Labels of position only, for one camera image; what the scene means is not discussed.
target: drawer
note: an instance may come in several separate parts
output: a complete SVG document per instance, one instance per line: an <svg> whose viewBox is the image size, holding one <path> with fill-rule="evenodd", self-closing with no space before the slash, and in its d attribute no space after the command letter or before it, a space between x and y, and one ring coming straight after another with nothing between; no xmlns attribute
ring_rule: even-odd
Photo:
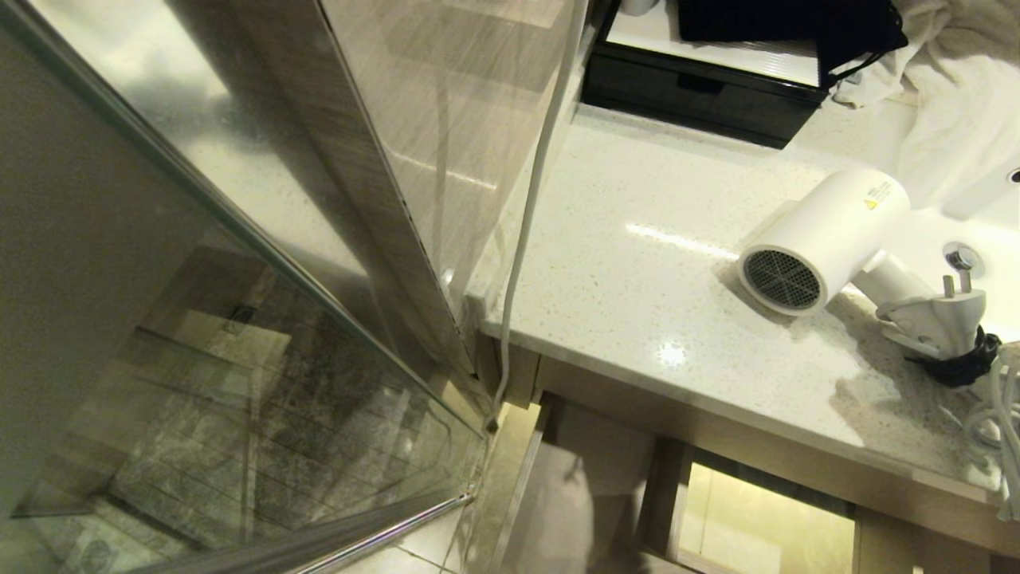
<svg viewBox="0 0 1020 574"><path fill-rule="evenodd" d="M670 59L666 67L597 52L582 100L775 148L784 147L819 105L740 85L724 70Z"/></svg>

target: white cable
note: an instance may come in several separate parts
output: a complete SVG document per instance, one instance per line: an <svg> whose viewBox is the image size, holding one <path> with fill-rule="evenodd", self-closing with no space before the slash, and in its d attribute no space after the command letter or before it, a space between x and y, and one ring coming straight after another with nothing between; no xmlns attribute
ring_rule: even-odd
<svg viewBox="0 0 1020 574"><path fill-rule="evenodd" d="M586 0L573 0L570 29L567 32L566 46L563 48L563 60L560 62L560 70L556 75L556 85L553 87L553 96L549 102L549 109L546 111L546 119L542 123L539 145L534 149L531 178L528 182L527 199L524 201L524 215L520 223L520 239L517 241L517 250L513 255L513 266L510 268L510 279L507 282L507 291L503 299L503 328L500 331L500 361L503 363L503 372L496 395L493 396L492 413L489 415L486 425L490 429L495 426L500 405L503 403L503 394L506 393L507 383L510 382L510 318L513 313L514 295L517 293L517 279L520 277L520 267L524 261L524 251L527 249L527 239L531 231L531 218L534 215L534 205L539 199L539 187L542 185L542 171L546 166L549 141L552 139L553 126L556 124L557 116L559 116L560 106L563 104L563 98L567 91L567 82L570 81L570 72L573 70L574 59L577 57L586 9Z"/></svg>
<svg viewBox="0 0 1020 574"><path fill-rule="evenodd" d="M1020 405L1015 403L1018 373L1020 366L1007 364L1002 356L997 358L985 375L989 397L977 404L964 421L964 433L971 446L996 459L1002 469L1000 520L1020 520L1020 495L1013 495L1020 493ZM998 431L998 437L988 435L989 427Z"/></svg>

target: towel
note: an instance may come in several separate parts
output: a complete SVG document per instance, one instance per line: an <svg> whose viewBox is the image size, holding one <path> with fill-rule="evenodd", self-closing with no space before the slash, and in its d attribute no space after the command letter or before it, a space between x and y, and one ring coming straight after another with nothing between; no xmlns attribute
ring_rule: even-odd
<svg viewBox="0 0 1020 574"><path fill-rule="evenodd" d="M862 107L918 92L894 175L914 208L944 203L1020 152L1020 0L895 0L907 47L843 81Z"/></svg>

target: sink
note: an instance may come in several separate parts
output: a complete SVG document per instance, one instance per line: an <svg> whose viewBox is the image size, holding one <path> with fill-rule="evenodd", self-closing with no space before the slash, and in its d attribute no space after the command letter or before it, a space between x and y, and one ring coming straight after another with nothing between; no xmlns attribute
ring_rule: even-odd
<svg viewBox="0 0 1020 574"><path fill-rule="evenodd" d="M870 116L874 128L866 159L896 176L900 146L917 108L888 100L877 108ZM981 324L1004 343L1020 341L1020 185L1009 177L1016 167L1020 154L954 194L945 205L911 211L883 244L936 293L942 292L942 275L956 273L946 261L944 247L958 242L976 251L984 271L974 273L974 289L987 294Z"/></svg>
<svg viewBox="0 0 1020 574"><path fill-rule="evenodd" d="M1020 207L1014 209L1014 213L1020 211ZM987 294L981 322L984 330L999 335L1004 343L1020 341L1020 229L997 225L979 216L961 221L938 208L928 208L912 211L903 226L887 237L884 246L940 293L942 275L956 273L942 254L944 246L953 242L969 246L983 263L984 271L974 274L973 283Z"/></svg>

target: countertop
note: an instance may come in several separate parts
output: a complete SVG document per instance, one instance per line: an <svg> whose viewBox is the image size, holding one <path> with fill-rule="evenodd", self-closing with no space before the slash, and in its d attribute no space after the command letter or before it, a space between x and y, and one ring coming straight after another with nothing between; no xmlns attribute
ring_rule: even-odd
<svg viewBox="0 0 1020 574"><path fill-rule="evenodd" d="M983 500L999 475L968 455L951 415L962 398L903 360L870 302L851 289L793 319L753 302L736 276L742 245L789 200L834 170L895 163L890 131L910 124L890 112L904 105L826 101L783 150L579 106L547 166L512 342ZM512 247L497 243L505 259ZM482 330L498 337L494 284L478 297Z"/></svg>

